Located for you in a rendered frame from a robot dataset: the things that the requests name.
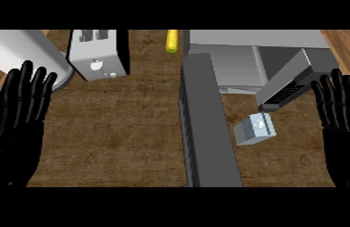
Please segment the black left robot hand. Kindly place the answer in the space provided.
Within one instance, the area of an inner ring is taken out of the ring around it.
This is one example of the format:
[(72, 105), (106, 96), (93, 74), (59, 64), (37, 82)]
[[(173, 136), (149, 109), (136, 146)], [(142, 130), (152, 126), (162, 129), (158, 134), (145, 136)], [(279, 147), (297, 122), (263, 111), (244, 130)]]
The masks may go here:
[(9, 71), (0, 90), (0, 189), (24, 188), (37, 170), (56, 79), (29, 60)]

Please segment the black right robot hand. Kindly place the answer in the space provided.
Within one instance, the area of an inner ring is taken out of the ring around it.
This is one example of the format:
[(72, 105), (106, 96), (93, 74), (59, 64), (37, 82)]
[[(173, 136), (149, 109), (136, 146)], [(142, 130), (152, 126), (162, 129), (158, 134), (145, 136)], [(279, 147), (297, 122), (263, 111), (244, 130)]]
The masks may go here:
[(350, 75), (332, 69), (310, 83), (322, 121), (325, 164), (337, 187), (350, 188)]

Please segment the pale blue milk carton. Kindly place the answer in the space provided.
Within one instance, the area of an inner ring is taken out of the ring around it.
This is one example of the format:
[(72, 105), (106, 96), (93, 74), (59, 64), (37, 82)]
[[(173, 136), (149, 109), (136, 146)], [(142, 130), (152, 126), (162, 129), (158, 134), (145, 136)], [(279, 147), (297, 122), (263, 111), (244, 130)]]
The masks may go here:
[(238, 145), (254, 145), (276, 135), (272, 119), (267, 113), (250, 114), (233, 127)]

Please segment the grey microwave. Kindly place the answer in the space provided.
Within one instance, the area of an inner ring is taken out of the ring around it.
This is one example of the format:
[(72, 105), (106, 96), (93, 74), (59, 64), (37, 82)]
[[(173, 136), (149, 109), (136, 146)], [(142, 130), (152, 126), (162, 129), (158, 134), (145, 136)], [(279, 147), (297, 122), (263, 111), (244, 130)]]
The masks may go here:
[(183, 54), (211, 57), (219, 92), (251, 94), (273, 112), (338, 67), (317, 30), (186, 30)]

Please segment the dark grey microwave door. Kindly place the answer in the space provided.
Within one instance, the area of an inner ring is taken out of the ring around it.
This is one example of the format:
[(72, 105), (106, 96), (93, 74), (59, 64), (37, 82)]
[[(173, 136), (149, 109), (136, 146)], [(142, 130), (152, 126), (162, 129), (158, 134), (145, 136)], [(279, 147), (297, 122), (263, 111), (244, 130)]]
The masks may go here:
[(189, 187), (241, 187), (230, 131), (207, 53), (185, 56), (179, 117)]

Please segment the white cylindrical appliance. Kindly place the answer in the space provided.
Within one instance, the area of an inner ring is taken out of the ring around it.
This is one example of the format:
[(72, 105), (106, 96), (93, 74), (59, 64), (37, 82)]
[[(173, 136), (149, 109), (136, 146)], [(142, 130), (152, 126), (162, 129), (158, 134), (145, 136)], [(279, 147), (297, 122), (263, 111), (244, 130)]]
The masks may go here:
[(0, 70), (7, 73), (19, 69), (25, 60), (34, 69), (46, 68), (46, 72), (58, 74), (52, 92), (56, 93), (74, 77), (74, 69), (62, 52), (49, 41), (40, 30), (0, 30)]

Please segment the silver toaster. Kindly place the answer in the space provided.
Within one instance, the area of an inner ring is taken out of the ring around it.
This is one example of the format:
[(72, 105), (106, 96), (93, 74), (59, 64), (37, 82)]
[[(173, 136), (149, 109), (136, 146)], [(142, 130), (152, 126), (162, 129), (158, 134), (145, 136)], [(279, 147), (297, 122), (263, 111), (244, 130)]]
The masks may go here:
[(127, 30), (72, 30), (66, 61), (92, 82), (130, 74)]

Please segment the yellow corn cob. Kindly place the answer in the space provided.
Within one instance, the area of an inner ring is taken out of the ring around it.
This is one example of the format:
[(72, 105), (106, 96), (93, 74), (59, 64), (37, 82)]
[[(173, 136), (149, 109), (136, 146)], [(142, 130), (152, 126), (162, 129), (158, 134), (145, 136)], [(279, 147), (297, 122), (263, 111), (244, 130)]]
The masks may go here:
[(165, 49), (168, 53), (174, 53), (177, 51), (177, 30), (167, 31)]

